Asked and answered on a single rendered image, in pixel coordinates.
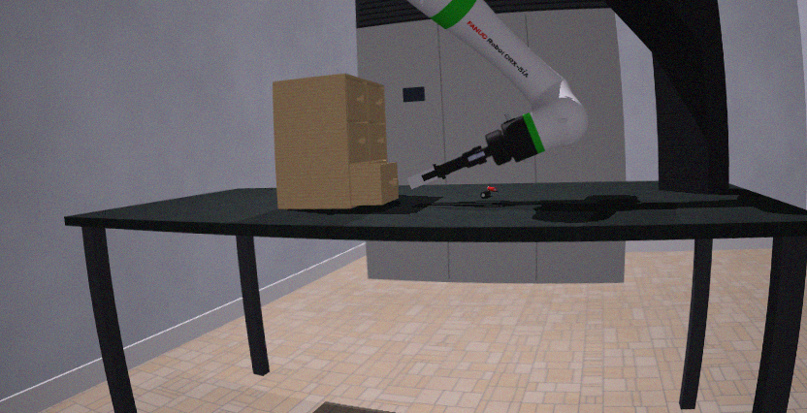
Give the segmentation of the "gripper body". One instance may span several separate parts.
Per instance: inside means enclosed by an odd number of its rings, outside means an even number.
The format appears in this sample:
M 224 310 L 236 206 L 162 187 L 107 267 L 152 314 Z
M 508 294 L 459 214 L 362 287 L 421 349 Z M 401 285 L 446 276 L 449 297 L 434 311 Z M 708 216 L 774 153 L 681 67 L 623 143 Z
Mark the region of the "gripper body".
M 493 156 L 495 163 L 499 166 L 512 160 L 506 149 L 500 130 L 487 134 L 485 139 L 488 146 L 475 151 L 475 154 L 482 151 L 485 153 L 484 156 L 478 158 L 478 161 Z

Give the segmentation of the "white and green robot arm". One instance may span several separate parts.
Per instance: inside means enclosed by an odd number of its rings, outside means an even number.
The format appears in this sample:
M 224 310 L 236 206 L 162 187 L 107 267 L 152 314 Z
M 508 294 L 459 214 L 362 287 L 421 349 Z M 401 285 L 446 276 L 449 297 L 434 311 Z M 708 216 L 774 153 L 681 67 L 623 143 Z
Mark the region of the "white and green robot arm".
M 484 0 L 407 0 L 504 74 L 534 111 L 510 118 L 500 131 L 515 162 L 580 141 L 589 119 L 569 83 L 536 56 Z M 510 152 L 511 151 L 511 152 Z

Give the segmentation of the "small brown chest of drawers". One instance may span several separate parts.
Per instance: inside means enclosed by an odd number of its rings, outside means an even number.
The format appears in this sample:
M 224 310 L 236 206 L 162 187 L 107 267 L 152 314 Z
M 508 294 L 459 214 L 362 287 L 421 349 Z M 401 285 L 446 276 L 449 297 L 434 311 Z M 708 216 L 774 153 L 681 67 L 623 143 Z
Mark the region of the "small brown chest of drawers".
M 346 79 L 366 84 L 368 119 L 347 117 Z M 361 81 L 360 81 L 361 80 Z M 273 81 L 274 158 L 278 209 L 354 208 L 349 164 L 387 161 L 370 153 L 368 84 L 337 74 Z M 347 119 L 368 123 L 370 159 L 349 161 Z M 353 122 L 357 120 L 348 120 Z

